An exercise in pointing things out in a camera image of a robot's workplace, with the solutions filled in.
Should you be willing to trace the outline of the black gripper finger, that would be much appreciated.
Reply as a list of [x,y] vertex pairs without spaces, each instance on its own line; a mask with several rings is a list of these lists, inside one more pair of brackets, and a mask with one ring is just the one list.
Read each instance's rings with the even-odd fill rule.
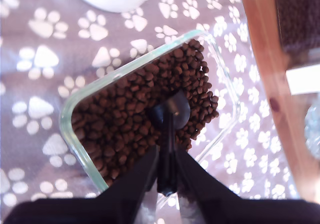
[[238,202],[240,197],[206,172],[186,151],[177,150],[178,174],[186,186],[186,194],[201,204]]
[[101,193],[97,200],[106,202],[141,201],[157,176],[158,150],[157,146],[153,146],[130,171]]

